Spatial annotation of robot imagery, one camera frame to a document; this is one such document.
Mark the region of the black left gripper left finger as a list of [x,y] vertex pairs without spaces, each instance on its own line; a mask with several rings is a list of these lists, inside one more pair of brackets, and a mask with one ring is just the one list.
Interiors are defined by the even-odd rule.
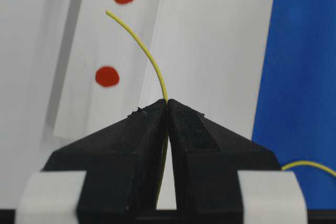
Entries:
[[85,171],[77,211],[126,214],[156,206],[166,134],[160,99],[126,119],[54,151],[43,171]]

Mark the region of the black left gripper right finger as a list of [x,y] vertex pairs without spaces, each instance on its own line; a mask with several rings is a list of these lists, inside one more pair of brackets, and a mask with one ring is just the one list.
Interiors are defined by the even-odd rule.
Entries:
[[170,99],[176,206],[191,214],[242,213],[238,170],[280,170],[275,154]]

